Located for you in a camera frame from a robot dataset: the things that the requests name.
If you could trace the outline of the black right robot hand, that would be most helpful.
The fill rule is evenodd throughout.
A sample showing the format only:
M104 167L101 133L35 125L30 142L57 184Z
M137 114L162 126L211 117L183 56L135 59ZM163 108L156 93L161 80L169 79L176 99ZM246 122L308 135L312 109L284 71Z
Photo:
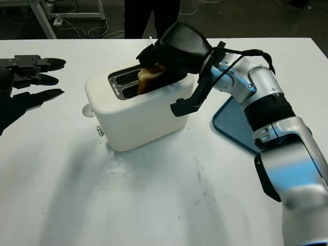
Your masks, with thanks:
M203 67L213 52L203 34L194 27L176 22L154 44L148 45L136 57L143 68L162 65L166 68L161 82L175 83L187 74L198 74L201 82L211 76Z

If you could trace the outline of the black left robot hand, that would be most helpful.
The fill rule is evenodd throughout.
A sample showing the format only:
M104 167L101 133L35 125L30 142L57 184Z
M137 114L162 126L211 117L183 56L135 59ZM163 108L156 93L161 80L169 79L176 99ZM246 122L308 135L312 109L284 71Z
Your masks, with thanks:
M31 85L55 86L59 80L47 75L49 71L64 68L66 61L60 58L41 58L39 55L16 55L13 58L1 59L1 94L10 96L12 89L23 89ZM29 92L13 95L10 98L26 110L40 107L64 91L49 89L38 93Z

